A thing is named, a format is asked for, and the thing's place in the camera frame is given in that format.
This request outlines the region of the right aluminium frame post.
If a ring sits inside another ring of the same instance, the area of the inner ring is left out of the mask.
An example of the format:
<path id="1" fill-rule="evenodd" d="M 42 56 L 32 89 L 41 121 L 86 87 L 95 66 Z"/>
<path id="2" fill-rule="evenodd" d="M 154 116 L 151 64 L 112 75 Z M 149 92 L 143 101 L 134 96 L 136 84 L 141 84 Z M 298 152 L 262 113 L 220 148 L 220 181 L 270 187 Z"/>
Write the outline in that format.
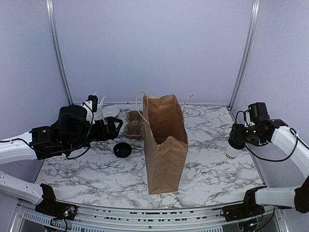
<path id="1" fill-rule="evenodd" d="M 253 47 L 253 42 L 254 42 L 254 37 L 255 37 L 255 32 L 257 28 L 257 22 L 258 22 L 258 15 L 259 15 L 259 10 L 260 10 L 260 0 L 253 0 L 252 4 L 252 10 L 251 10 L 251 15 L 250 15 L 250 20 L 249 20 L 249 27 L 248 27 L 248 33 L 246 37 L 246 43 L 239 67 L 239 71 L 237 74 L 236 82 L 232 91 L 232 95 L 229 101 L 228 107 L 230 110 L 232 110 L 236 104 L 237 97 L 239 95 L 239 91 L 241 88 L 241 84 L 243 82 L 244 76 L 245 76 L 245 71 L 248 63 L 248 59 L 250 57 L 250 53 Z"/>

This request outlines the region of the brown paper bag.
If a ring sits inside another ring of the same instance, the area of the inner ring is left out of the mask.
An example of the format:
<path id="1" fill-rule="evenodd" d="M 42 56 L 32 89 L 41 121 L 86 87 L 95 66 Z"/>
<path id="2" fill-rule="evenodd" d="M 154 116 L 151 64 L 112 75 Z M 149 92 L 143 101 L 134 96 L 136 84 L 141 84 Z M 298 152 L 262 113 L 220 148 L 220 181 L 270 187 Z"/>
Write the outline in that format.
<path id="1" fill-rule="evenodd" d="M 176 192 L 189 149 L 184 125 L 186 104 L 179 104 L 175 95 L 142 94 L 143 109 L 138 113 L 144 127 L 148 192 L 151 195 Z"/>

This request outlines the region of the left aluminium frame post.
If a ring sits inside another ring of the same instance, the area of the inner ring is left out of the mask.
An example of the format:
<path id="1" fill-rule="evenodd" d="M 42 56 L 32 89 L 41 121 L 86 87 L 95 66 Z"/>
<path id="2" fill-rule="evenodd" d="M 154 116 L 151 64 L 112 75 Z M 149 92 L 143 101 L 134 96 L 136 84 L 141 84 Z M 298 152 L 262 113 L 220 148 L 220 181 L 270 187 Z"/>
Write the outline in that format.
<path id="1" fill-rule="evenodd" d="M 55 52 L 57 67 L 58 67 L 59 74 L 60 74 L 61 83 L 63 85 L 64 94 L 67 99 L 67 102 L 69 105 L 72 105 L 73 99 L 72 99 L 72 95 L 70 92 L 70 87 L 69 87 L 69 83 L 68 83 L 68 79 L 67 79 L 67 75 L 65 72 L 65 67 L 64 67 L 64 63 L 63 63 L 63 59 L 61 55 L 60 43 L 58 40 L 53 0 L 46 0 L 46 9 L 47 9 L 48 22 L 50 26 L 52 43 L 53 43 L 53 48 Z"/>

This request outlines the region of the cardboard cup carrier tray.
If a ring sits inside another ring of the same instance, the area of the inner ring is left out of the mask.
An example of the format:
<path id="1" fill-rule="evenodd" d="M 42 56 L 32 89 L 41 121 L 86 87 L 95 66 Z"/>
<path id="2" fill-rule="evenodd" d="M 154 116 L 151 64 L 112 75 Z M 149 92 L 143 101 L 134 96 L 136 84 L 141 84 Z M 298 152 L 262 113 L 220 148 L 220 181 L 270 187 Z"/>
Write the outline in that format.
<path id="1" fill-rule="evenodd" d="M 127 124 L 124 128 L 124 135 L 128 139 L 136 139 L 141 140 L 143 139 L 144 135 L 144 125 L 143 125 L 143 118 L 142 112 L 138 111 L 130 111 L 126 115 Z"/>

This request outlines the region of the orange white bowl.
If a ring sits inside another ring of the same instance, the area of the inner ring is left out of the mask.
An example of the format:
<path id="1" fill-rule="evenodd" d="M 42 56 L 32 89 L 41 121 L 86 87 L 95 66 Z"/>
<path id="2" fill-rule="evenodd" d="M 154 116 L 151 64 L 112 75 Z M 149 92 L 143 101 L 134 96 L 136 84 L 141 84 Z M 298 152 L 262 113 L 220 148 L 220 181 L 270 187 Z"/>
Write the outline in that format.
<path id="1" fill-rule="evenodd" d="M 120 114 L 120 109 L 116 106 L 110 105 L 110 106 L 103 107 L 102 112 L 103 112 L 104 118 L 108 118 L 108 117 L 118 118 Z"/>

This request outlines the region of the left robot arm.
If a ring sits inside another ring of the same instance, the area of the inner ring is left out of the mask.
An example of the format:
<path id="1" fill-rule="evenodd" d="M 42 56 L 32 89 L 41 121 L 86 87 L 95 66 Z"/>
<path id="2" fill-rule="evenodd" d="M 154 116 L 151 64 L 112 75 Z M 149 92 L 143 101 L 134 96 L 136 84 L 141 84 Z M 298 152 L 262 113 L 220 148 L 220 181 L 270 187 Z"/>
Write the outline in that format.
<path id="1" fill-rule="evenodd" d="M 61 107 L 58 120 L 51 126 L 33 128 L 19 136 L 0 142 L 0 162 L 44 160 L 65 155 L 78 159 L 91 148 L 92 142 L 103 142 L 118 137 L 122 120 L 104 116 L 95 118 L 92 102 Z"/>

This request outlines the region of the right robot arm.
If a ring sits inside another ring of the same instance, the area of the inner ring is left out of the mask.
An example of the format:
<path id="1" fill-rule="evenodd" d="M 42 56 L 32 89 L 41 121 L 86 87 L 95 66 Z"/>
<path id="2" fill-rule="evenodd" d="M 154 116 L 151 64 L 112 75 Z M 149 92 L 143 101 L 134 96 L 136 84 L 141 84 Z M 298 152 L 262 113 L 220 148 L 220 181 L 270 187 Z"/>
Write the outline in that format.
<path id="1" fill-rule="evenodd" d="M 256 187 L 246 191 L 243 202 L 232 207 L 232 210 L 248 217 L 263 206 L 272 205 L 281 208 L 294 208 L 297 212 L 309 211 L 309 146 L 302 141 L 298 132 L 281 119 L 271 119 L 264 102 L 250 104 L 243 112 L 244 123 L 232 125 L 225 150 L 225 157 L 234 160 L 247 145 L 262 147 L 273 144 L 285 157 L 257 159 L 272 163 L 291 160 L 301 171 L 305 181 L 297 187 Z"/>

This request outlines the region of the aluminium frame post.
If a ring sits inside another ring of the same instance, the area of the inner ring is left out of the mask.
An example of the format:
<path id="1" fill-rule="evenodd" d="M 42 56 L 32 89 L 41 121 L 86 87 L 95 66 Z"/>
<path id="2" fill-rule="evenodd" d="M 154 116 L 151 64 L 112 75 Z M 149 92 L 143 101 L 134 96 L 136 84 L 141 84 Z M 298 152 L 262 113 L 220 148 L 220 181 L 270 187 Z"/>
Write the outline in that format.
<path id="1" fill-rule="evenodd" d="M 248 63 L 248 59 L 250 57 L 250 53 L 253 47 L 253 42 L 254 42 L 254 37 L 255 37 L 255 32 L 257 28 L 257 22 L 258 22 L 258 15 L 259 15 L 259 10 L 260 10 L 260 0 L 253 0 L 252 4 L 252 10 L 251 10 L 251 15 L 250 15 L 250 20 L 249 20 L 249 27 L 248 27 L 248 33 L 246 37 L 246 43 L 239 67 L 239 71 L 237 74 L 236 82 L 232 91 L 232 95 L 229 101 L 228 107 L 230 110 L 232 110 L 236 104 L 237 97 L 239 95 L 239 91 L 241 88 L 241 84 L 243 82 L 244 76 L 245 76 L 245 71 Z"/>
<path id="2" fill-rule="evenodd" d="M 65 72 L 65 67 L 64 67 L 64 63 L 63 63 L 63 59 L 61 55 L 60 43 L 58 40 L 53 0 L 46 0 L 46 9 L 47 9 L 48 22 L 50 26 L 52 43 L 53 43 L 53 48 L 55 52 L 57 67 L 58 67 L 59 74 L 60 74 L 61 83 L 63 85 L 64 94 L 67 99 L 67 102 L 69 105 L 72 105 L 73 99 L 72 99 L 72 95 L 70 92 L 70 87 L 69 87 L 69 83 L 68 83 L 68 79 L 67 79 L 67 75 Z"/>

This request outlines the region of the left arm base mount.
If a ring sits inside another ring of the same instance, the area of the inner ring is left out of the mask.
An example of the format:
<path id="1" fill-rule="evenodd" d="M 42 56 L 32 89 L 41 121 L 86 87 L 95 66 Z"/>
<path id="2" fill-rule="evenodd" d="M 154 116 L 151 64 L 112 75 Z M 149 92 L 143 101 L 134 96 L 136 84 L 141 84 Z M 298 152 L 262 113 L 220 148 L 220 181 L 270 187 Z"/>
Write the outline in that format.
<path id="1" fill-rule="evenodd" d="M 58 219 L 74 220 L 77 206 L 70 203 L 62 203 L 56 200 L 54 190 L 51 186 L 40 184 L 42 188 L 42 201 L 35 206 L 35 211 L 53 216 Z"/>

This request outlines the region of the white paper coffee cup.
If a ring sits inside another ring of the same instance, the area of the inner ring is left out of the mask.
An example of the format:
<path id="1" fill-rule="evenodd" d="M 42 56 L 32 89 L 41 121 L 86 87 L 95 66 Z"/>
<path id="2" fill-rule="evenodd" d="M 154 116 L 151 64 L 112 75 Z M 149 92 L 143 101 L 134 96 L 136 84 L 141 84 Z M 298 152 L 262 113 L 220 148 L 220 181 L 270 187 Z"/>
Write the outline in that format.
<path id="1" fill-rule="evenodd" d="M 236 146 L 228 143 L 225 150 L 225 158 L 234 160 L 243 148 L 244 146 Z"/>

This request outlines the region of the white utensil holder cup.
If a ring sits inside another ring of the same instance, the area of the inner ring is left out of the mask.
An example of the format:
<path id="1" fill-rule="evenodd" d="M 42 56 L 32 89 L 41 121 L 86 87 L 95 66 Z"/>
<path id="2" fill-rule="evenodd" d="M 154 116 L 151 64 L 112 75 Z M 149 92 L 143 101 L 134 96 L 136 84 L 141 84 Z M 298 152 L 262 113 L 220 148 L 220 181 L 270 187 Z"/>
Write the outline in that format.
<path id="1" fill-rule="evenodd" d="M 98 121 L 98 120 L 103 120 L 104 119 L 104 114 L 102 111 L 102 104 L 99 103 L 97 106 L 97 110 L 94 112 L 94 120 Z"/>

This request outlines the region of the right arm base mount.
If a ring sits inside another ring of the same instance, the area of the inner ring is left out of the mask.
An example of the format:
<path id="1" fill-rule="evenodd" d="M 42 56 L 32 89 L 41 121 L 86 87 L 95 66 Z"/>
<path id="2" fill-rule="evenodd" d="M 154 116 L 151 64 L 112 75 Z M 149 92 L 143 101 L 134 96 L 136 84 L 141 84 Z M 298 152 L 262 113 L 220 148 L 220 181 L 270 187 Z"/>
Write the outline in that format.
<path id="1" fill-rule="evenodd" d="M 242 203 L 223 207 L 220 215 L 225 218 L 226 222 L 262 215 L 265 209 L 256 203 L 255 193 L 263 188 L 265 187 L 256 187 L 247 190 Z"/>

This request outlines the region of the aluminium front rail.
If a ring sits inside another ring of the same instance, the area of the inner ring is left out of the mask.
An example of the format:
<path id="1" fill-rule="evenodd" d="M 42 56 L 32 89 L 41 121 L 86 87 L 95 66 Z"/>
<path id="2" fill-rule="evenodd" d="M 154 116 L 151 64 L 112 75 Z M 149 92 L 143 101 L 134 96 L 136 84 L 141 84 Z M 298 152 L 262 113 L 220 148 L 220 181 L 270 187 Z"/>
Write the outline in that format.
<path id="1" fill-rule="evenodd" d="M 273 206 L 262 215 L 227 221 L 222 206 L 129 209 L 77 205 L 73 221 L 56 220 L 19 200 L 10 232 L 289 232 L 286 213 Z"/>

